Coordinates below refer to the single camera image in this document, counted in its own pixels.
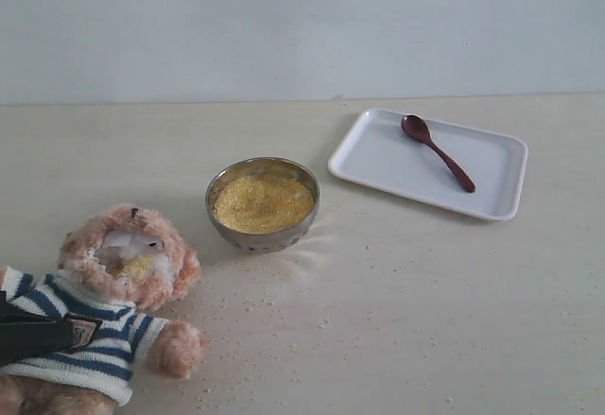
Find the wooden spoon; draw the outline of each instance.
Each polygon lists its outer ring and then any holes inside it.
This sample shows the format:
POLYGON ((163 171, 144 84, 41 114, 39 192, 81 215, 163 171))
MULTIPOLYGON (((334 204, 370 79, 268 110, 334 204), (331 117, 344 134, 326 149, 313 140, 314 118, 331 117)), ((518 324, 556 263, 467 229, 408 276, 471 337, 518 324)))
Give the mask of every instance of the wooden spoon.
POLYGON ((450 168, 450 171, 452 171, 452 174, 454 174, 454 177, 456 177, 456 180, 460 186, 469 193, 474 193, 475 184, 473 181, 471 181, 471 178, 466 175, 466 173, 454 160, 452 160, 443 150, 437 147, 431 138, 431 133, 428 130, 426 122, 424 122, 417 115, 408 114, 401 119, 401 128, 410 138, 432 148, 435 153, 441 157, 443 162, 447 164, 447 167, 450 168))

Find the bowl rim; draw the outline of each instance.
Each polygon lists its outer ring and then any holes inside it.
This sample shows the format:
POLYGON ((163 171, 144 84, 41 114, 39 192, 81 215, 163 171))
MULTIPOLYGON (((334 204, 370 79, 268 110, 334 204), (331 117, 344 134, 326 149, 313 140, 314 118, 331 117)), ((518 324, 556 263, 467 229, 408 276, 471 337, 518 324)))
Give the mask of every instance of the bowl rim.
POLYGON ((283 158, 283 157, 251 157, 251 158, 247 158, 245 160, 240 160, 238 162, 232 163, 232 164, 226 166, 221 171, 219 171, 210 180, 210 182, 208 183, 208 186, 206 187, 205 203, 206 203, 206 212, 207 212, 208 216, 210 217, 210 219, 212 220, 212 222, 214 222, 216 225, 219 225, 221 228, 224 228, 224 229, 226 229, 226 230, 228 230, 228 231, 230 231, 232 233, 239 233, 239 234, 247 235, 247 236, 250 236, 250 237, 262 237, 262 236, 271 237, 271 236, 276 235, 276 234, 287 233, 288 231, 291 231, 291 230, 295 229, 296 227, 300 226, 309 217, 315 216, 317 214, 317 211, 318 211, 318 208, 319 208, 319 205, 320 205, 320 183, 319 183, 318 179, 315 177, 315 174, 313 174, 308 168, 306 168, 304 165, 302 165, 300 163, 297 163, 297 162, 295 162, 293 160, 288 160, 287 158, 283 158), (257 161, 278 161, 278 162, 292 164, 292 165, 298 167, 303 172, 305 172, 311 178, 311 180, 313 181, 313 184, 315 185, 316 191, 317 191, 317 197, 314 199, 313 209, 301 221, 299 221, 298 223, 290 226, 289 228, 281 229, 281 230, 275 231, 273 233, 244 233, 244 232, 238 231, 237 229, 230 228, 229 226, 227 226, 224 223, 222 223, 216 217, 215 213, 213 212, 213 209, 210 206, 210 192, 212 190, 212 187, 216 184, 216 181, 218 181, 218 179, 220 177, 222 177, 227 172, 231 171, 232 169, 234 169, 237 166, 240 166, 242 164, 254 163, 254 162, 257 162, 257 161))

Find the metal bowl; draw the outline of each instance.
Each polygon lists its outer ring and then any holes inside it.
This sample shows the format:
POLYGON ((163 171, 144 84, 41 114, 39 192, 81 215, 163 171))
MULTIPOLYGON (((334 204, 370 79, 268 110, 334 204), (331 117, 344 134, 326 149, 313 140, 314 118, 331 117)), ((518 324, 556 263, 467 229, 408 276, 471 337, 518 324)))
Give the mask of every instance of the metal bowl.
POLYGON ((232 245, 253 253, 281 251, 297 243, 308 233, 320 207, 320 185, 315 176, 304 166, 277 157, 257 157, 243 160, 219 172, 206 190, 206 210, 218 233, 232 245), (272 174, 294 179, 311 192, 314 206, 305 219, 294 226, 276 233, 241 233, 222 224, 216 218, 215 203, 223 188, 242 176, 272 174))

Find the white wall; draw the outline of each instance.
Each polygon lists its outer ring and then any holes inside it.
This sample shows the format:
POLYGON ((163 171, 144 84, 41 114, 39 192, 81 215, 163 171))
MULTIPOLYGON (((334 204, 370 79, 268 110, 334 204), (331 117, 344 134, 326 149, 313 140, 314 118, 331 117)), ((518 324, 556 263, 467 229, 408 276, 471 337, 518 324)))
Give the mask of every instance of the white wall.
POLYGON ((605 89, 605 0, 0 0, 0 104, 605 89))

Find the teddy bear head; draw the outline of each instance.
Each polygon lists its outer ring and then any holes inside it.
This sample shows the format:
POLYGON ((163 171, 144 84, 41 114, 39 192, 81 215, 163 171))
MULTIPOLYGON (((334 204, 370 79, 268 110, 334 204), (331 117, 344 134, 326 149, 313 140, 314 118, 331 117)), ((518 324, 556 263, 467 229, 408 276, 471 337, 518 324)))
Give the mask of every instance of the teddy bear head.
POLYGON ((196 252, 157 210, 114 205, 70 232, 58 267, 95 296, 154 311, 200 277, 196 252))

